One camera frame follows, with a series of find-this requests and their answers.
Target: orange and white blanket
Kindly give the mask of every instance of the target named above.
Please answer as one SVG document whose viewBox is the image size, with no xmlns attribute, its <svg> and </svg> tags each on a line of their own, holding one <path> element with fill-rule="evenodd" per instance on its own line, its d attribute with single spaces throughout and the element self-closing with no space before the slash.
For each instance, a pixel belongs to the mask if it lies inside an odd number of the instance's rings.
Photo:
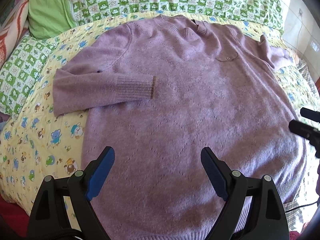
<svg viewBox="0 0 320 240">
<path fill-rule="evenodd" d="M 29 0 L 20 0 L 0 27 L 0 68 L 28 30 Z"/>
</svg>

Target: sweater cuff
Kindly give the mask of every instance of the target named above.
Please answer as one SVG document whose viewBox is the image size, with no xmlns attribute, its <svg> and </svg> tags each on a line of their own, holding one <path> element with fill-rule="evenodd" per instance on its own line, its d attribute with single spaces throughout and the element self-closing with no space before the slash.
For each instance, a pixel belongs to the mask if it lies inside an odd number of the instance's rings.
<svg viewBox="0 0 320 240">
<path fill-rule="evenodd" d="M 152 99 L 156 77 L 152 75 L 120 75 L 116 90 L 120 101 Z"/>
</svg>

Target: folded sleeve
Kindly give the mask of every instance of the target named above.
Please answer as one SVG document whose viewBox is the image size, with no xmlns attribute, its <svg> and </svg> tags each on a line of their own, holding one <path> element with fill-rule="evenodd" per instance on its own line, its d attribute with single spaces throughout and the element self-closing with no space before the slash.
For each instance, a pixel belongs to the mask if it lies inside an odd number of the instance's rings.
<svg viewBox="0 0 320 240">
<path fill-rule="evenodd" d="M 127 51 L 131 31 L 126 24 L 102 34 L 82 49 L 53 80 L 55 116 L 97 106 L 151 99 L 155 77 L 139 73 L 114 73 L 112 65 Z"/>
<path fill-rule="evenodd" d="M 293 59 L 289 56 L 288 51 L 270 46 L 266 35 L 261 35 L 260 41 L 255 41 L 244 35 L 235 26 L 228 25 L 228 28 L 247 51 L 268 63 L 272 71 L 292 65 Z"/>
</svg>

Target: purple sweater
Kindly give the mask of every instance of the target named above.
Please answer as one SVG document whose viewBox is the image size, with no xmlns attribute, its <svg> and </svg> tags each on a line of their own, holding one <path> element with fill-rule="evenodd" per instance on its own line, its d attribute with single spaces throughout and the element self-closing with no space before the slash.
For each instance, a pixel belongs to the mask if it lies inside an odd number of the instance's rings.
<svg viewBox="0 0 320 240">
<path fill-rule="evenodd" d="M 82 167 L 105 146 L 116 152 L 92 201 L 110 238 L 204 239 L 224 204 L 200 162 L 205 146 L 245 176 L 271 175 L 291 201 L 306 143 L 289 132 L 297 115 L 272 73 L 290 64 L 265 36 L 161 15 L 103 33 L 58 69 L 54 114 L 89 108 Z"/>
</svg>

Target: sweater collar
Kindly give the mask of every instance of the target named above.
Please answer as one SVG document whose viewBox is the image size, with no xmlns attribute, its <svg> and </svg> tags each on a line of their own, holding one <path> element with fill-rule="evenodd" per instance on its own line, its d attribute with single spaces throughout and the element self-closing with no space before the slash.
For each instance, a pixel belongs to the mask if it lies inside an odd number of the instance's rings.
<svg viewBox="0 0 320 240">
<path fill-rule="evenodd" d="M 195 28 L 183 28 L 179 29 L 176 27 L 174 24 L 170 23 L 169 20 L 171 19 L 186 19 L 187 21 L 190 21 L 191 25 L 194 25 Z M 156 23 L 166 29 L 178 32 L 181 36 L 200 36 L 200 37 L 205 37 L 207 35 L 207 28 L 205 27 L 204 23 L 202 21 L 196 21 L 194 23 L 191 21 L 189 18 L 184 17 L 183 15 L 176 15 L 173 17 L 169 17 L 163 14 L 158 15 L 157 17 L 154 18 Z"/>
</svg>

